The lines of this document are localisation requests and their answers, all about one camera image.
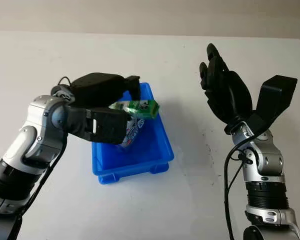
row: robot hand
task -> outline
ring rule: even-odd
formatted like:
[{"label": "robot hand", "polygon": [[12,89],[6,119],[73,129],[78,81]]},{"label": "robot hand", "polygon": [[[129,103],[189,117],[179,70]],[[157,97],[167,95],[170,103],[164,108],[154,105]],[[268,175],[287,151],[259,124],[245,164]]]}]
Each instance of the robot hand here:
[{"label": "robot hand", "polygon": [[[209,64],[200,64],[201,87],[213,113],[227,124],[224,131],[232,135],[235,147],[224,163],[225,218],[234,240],[229,191],[243,167],[248,191],[245,214],[253,224],[246,228],[244,240],[300,240],[295,212],[286,197],[283,156],[268,130],[275,119],[290,105],[297,79],[276,75],[261,87],[256,110],[248,88],[234,71],[229,71],[213,44],[207,47]],[[228,163],[239,151],[241,165],[228,184]]]}]

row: white wall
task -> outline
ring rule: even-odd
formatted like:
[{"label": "white wall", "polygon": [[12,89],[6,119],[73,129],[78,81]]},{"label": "white wall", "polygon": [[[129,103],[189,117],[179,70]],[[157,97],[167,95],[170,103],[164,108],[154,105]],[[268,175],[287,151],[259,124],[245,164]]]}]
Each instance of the white wall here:
[{"label": "white wall", "polygon": [[300,0],[0,0],[0,30],[300,39]]}]

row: silver robot arm segment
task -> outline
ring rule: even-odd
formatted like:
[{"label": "silver robot arm segment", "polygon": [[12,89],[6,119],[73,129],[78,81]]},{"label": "silver robot arm segment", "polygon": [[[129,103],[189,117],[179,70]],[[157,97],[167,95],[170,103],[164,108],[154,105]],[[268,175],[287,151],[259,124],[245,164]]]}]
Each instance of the silver robot arm segment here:
[{"label": "silver robot arm segment", "polygon": [[[251,136],[252,131],[243,123],[232,139],[237,145]],[[250,231],[257,231],[264,240],[300,240],[295,211],[286,197],[283,156],[273,143],[272,133],[267,130],[240,149],[248,160],[243,164],[248,191],[245,214],[254,225],[246,229],[244,239],[251,238]]]}]

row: black joint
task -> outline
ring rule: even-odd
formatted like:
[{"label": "black joint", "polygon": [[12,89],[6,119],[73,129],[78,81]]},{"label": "black joint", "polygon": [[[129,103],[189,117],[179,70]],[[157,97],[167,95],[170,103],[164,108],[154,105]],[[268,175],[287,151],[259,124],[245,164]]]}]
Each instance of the black joint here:
[{"label": "black joint", "polygon": [[246,182],[248,204],[261,209],[289,209],[286,185],[282,182]]},{"label": "black joint", "polygon": [[243,232],[243,240],[264,240],[264,238],[258,228],[249,226]]},{"label": "black joint", "polygon": [[0,198],[24,200],[30,194],[40,175],[19,171],[0,161]]}]

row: black ribbed joint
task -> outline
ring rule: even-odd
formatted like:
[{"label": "black ribbed joint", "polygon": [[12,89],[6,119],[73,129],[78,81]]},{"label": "black ribbed joint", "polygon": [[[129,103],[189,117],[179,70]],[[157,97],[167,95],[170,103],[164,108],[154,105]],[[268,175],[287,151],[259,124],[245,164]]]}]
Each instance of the black ribbed joint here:
[{"label": "black ribbed joint", "polygon": [[262,209],[289,209],[286,185],[282,182],[246,182],[248,204]]},{"label": "black ribbed joint", "polygon": [[0,161],[0,198],[24,200],[30,194],[40,175],[19,171]]}]

